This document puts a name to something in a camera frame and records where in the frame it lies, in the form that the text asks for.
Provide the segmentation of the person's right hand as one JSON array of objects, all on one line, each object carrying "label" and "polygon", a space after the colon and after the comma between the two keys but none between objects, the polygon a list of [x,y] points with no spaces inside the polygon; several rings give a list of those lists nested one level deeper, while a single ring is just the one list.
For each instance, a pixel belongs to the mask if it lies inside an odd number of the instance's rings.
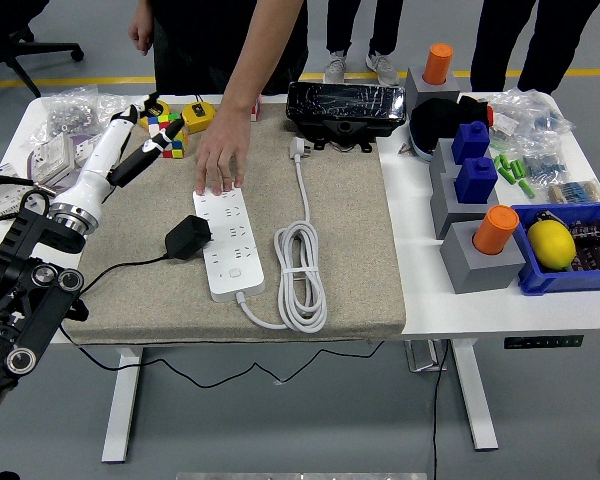
[{"label": "person's right hand", "polygon": [[137,11],[128,28],[128,35],[134,47],[146,56],[153,45],[153,15],[147,11]]}]

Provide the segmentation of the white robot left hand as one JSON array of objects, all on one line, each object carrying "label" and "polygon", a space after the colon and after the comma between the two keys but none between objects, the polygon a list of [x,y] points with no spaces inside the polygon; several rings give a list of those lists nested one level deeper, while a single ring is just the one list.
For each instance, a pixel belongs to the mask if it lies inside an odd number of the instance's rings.
[{"label": "white robot left hand", "polygon": [[76,183],[56,197],[50,206],[52,211],[75,211],[98,217],[101,203],[112,187],[126,186],[160,156],[184,126],[182,118],[169,123],[127,158],[122,157],[131,130],[157,99],[156,93],[146,95],[111,117]]}]

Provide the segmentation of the person's left hand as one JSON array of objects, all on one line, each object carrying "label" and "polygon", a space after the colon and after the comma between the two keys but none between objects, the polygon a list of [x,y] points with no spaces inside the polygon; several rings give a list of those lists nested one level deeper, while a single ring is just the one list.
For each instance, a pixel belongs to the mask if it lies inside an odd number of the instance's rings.
[{"label": "person's left hand", "polygon": [[242,187],[250,133],[249,106],[243,108],[227,103],[219,107],[196,150],[197,195],[203,195],[207,187],[216,196]]}]

